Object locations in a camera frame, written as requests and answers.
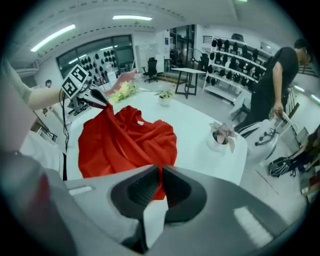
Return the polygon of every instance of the office chair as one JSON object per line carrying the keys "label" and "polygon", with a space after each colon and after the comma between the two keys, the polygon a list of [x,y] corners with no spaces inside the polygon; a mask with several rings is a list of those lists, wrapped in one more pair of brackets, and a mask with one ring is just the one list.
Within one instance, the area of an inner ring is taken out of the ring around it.
{"label": "office chair", "polygon": [[157,74],[157,70],[156,70],[157,62],[158,61],[154,57],[151,57],[148,60],[148,72],[146,72],[146,67],[142,67],[144,70],[143,75],[149,76],[149,78],[144,80],[144,82],[149,81],[149,84],[150,84],[151,80],[156,80],[158,82],[158,79],[155,76]]}

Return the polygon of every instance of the small table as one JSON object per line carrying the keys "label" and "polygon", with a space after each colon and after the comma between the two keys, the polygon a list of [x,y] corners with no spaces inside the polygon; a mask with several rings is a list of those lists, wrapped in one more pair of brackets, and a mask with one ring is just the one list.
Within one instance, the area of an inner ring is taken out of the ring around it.
{"label": "small table", "polygon": [[[188,95],[197,95],[198,74],[206,74],[206,72],[188,68],[188,67],[177,67],[177,68],[172,68],[172,70],[180,71],[178,82],[176,83],[175,93],[184,94],[186,99],[188,99]],[[179,92],[178,87],[179,87],[179,82],[180,82],[180,77],[182,72],[186,72],[186,83],[184,85],[184,92]],[[191,84],[193,74],[195,74],[195,85]],[[189,88],[194,88],[194,93],[189,93]]]}

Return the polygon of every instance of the ceiling light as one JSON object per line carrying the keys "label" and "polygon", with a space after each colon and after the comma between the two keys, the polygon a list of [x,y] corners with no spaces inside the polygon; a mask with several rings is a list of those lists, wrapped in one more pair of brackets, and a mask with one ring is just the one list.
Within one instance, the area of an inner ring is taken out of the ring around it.
{"label": "ceiling light", "polygon": [[299,86],[296,86],[296,85],[295,85],[295,86],[294,86],[294,88],[296,88],[296,89],[297,89],[298,91],[300,91],[300,92],[303,92],[303,93],[305,92],[305,90],[304,90],[304,89],[302,89],[302,88],[301,88],[301,87],[299,87]]}
{"label": "ceiling light", "polygon": [[123,20],[123,19],[133,19],[133,20],[144,20],[144,21],[151,21],[152,18],[143,17],[143,16],[132,16],[132,15],[118,15],[113,16],[113,20]]}
{"label": "ceiling light", "polygon": [[109,47],[100,49],[100,51],[107,50],[107,49],[111,49],[111,48],[112,48],[112,46],[109,46]]}
{"label": "ceiling light", "polygon": [[77,60],[78,60],[78,58],[75,58],[75,59],[71,60],[71,61],[69,62],[69,64],[72,64],[72,63],[76,62]]}
{"label": "ceiling light", "polygon": [[320,99],[319,99],[317,96],[315,96],[314,94],[311,94],[311,97],[312,97],[315,101],[317,101],[318,103],[320,103]]}
{"label": "ceiling light", "polygon": [[76,26],[74,24],[67,26],[55,33],[53,33],[52,35],[49,35],[46,39],[42,40],[40,43],[38,43],[35,47],[33,47],[31,49],[31,52],[36,52],[37,50],[39,50],[42,46],[44,46],[46,43],[50,42],[51,40],[55,39],[56,37],[62,35],[65,32],[68,32],[70,30],[73,30],[74,28],[76,28]]}

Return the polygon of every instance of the white table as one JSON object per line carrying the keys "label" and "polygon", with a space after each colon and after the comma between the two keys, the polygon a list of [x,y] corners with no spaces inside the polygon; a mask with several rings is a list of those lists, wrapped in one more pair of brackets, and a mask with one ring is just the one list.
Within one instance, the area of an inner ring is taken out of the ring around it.
{"label": "white table", "polygon": [[[163,120],[173,126],[177,136],[177,158],[174,166],[240,184],[247,157],[247,142],[238,136],[235,139],[233,154],[227,148],[224,153],[211,151],[206,144],[206,136],[210,132],[209,123],[215,121],[208,115],[174,99],[170,106],[161,106],[154,92],[139,92],[115,106],[114,113],[123,107],[132,106],[142,111],[142,118],[148,122]],[[78,138],[84,123],[99,114],[101,109],[92,108],[72,122],[70,126],[69,145],[66,156],[68,180],[82,179],[78,167]]]}
{"label": "white table", "polygon": [[[197,69],[188,68],[188,67],[176,67],[176,68],[171,68],[171,70],[180,71],[179,77],[178,77],[178,82],[176,83],[176,88],[175,88],[176,94],[183,94],[183,95],[185,95],[186,99],[188,99],[188,95],[197,95],[198,74],[206,74],[206,72],[201,71],[201,70],[197,70]],[[178,91],[180,77],[181,77],[182,72],[186,72],[186,83],[184,85],[184,92]],[[195,85],[191,84],[193,74],[195,74]],[[189,93],[189,88],[194,88],[194,93]]]}

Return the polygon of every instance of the window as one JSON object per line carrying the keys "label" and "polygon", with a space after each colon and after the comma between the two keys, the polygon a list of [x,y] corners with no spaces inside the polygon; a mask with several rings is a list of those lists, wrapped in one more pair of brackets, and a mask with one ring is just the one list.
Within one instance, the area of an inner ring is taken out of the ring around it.
{"label": "window", "polygon": [[[90,57],[91,63],[83,64],[82,60],[88,61],[88,57]],[[111,65],[113,65],[112,71],[116,72],[117,75],[124,70],[128,71],[128,67],[131,69],[134,59],[131,35],[113,36],[88,42],[56,58],[63,78],[76,64],[79,64],[87,72],[91,72],[92,77],[97,79],[103,78],[102,72],[106,69],[110,70]],[[96,68],[93,67],[93,62],[97,65],[98,73],[96,73]],[[127,65],[126,69],[119,69],[120,65]]]}

